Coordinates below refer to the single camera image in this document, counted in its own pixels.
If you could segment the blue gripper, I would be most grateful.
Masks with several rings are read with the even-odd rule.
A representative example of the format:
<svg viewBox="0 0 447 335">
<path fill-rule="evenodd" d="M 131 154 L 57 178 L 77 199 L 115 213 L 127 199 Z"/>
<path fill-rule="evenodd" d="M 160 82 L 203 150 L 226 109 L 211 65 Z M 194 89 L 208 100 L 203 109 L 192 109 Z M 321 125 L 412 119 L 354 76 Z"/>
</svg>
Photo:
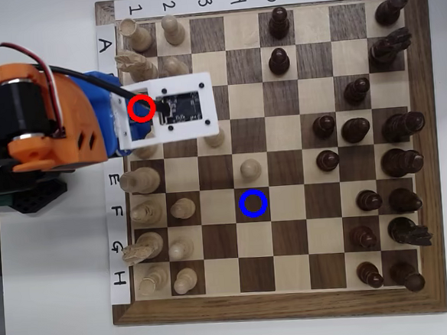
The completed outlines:
<svg viewBox="0 0 447 335">
<path fill-rule="evenodd" d="M 87 82 L 84 82 L 82 86 L 100 124 L 108 158 L 128 156 L 131 151 L 124 151 L 119 148 L 115 133 L 111 92 Z M 150 122 L 155 115 L 155 101 L 150 97 L 131 98 L 128 101 L 128 111 L 129 118 L 133 122 Z M 140 141 L 149 133 L 148 125 L 131 125 L 130 132 L 132 141 Z"/>
</svg>

